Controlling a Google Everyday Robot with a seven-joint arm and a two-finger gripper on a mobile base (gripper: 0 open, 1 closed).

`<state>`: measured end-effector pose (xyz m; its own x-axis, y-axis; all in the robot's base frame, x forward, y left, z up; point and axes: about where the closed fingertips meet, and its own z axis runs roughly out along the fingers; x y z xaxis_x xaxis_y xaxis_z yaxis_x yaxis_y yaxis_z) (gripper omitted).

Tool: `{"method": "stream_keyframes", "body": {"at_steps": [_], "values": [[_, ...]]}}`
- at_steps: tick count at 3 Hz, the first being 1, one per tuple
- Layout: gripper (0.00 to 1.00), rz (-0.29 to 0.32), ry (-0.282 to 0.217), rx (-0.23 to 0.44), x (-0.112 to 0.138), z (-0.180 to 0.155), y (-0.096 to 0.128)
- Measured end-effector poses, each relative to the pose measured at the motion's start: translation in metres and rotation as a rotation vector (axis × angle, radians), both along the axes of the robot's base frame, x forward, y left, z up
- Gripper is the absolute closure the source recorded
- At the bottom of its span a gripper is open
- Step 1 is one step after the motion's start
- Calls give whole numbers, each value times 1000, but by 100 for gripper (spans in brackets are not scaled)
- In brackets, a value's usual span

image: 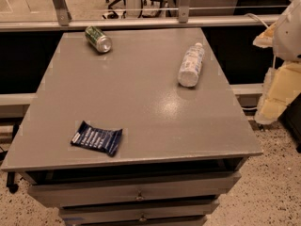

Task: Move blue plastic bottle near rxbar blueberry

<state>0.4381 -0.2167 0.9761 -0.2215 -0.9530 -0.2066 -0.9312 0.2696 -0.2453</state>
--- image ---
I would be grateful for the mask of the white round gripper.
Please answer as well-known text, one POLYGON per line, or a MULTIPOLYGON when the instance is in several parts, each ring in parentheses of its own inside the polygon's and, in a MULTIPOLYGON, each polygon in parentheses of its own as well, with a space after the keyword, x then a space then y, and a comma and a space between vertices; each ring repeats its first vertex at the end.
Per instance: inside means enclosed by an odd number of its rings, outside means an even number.
POLYGON ((264 77, 254 119, 259 124, 271 124, 301 93, 301 0, 293 0, 253 44, 260 48, 273 46, 276 57, 288 60, 278 69, 269 68, 264 77))

